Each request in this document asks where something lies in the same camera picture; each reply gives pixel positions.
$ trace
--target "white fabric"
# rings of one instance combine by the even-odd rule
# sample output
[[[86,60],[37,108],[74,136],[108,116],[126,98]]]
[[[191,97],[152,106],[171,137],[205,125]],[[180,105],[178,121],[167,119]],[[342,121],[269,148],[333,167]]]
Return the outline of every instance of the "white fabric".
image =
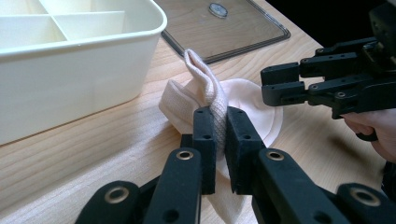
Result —
[[[184,55],[192,80],[184,87],[169,80],[159,108],[180,133],[192,133],[193,112],[203,106],[210,107],[218,141],[217,173],[216,193],[206,197],[226,223],[235,223],[245,197],[232,194],[224,157],[227,106],[245,110],[268,147],[279,134],[283,119],[282,107],[265,105],[262,102],[261,88],[248,80],[238,78],[219,82],[211,69],[191,49],[187,49]]]

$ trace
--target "white plastic bin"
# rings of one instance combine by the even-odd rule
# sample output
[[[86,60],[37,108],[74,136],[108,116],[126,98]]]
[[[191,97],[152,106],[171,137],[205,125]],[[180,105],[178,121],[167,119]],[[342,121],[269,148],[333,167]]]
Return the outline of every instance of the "white plastic bin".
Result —
[[[0,145],[135,98],[166,23],[152,0],[0,1]]]

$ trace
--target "human hand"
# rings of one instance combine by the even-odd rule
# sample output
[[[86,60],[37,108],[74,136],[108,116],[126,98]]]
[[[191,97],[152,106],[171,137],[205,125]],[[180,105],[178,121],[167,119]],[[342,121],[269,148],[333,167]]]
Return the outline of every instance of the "human hand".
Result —
[[[378,137],[372,142],[375,151],[387,161],[396,162],[396,109],[342,115],[354,133]]]

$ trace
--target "plastic lid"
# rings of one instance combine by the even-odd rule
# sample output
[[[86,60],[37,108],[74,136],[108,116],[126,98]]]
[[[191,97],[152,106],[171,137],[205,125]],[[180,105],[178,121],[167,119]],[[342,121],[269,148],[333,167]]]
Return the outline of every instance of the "plastic lid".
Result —
[[[163,38],[181,56],[194,50],[217,62],[290,37],[290,32],[249,0],[155,0],[168,25]]]

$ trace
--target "wooden table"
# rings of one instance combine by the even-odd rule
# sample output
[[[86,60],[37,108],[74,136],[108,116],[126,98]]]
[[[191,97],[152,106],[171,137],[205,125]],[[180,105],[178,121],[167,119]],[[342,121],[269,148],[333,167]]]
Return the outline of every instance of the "wooden table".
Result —
[[[241,77],[261,85],[269,65],[311,57],[320,45],[263,0],[257,3],[291,38],[210,67],[219,80]],[[141,94],[130,102],[0,147],[1,223],[73,223],[103,185],[126,180],[141,186],[158,176],[180,133],[158,108],[168,79],[191,79],[181,58],[160,39]],[[311,82],[321,81],[312,78]],[[284,107],[272,147],[283,149],[315,183],[332,192],[358,182],[380,189],[385,161],[328,107]],[[202,223],[221,223],[206,199]],[[238,223],[256,222],[249,203]]]

